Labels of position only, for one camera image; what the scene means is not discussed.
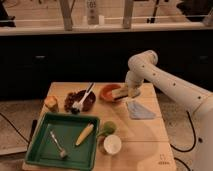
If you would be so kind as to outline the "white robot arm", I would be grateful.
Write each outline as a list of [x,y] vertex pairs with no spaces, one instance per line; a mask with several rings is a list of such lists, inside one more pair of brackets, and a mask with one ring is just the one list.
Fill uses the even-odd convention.
[[182,105],[190,114],[201,119],[199,138],[193,171],[213,171],[213,92],[198,87],[159,69],[155,51],[147,50],[133,55],[128,60],[125,83],[127,92],[133,97],[143,80],[147,80]]

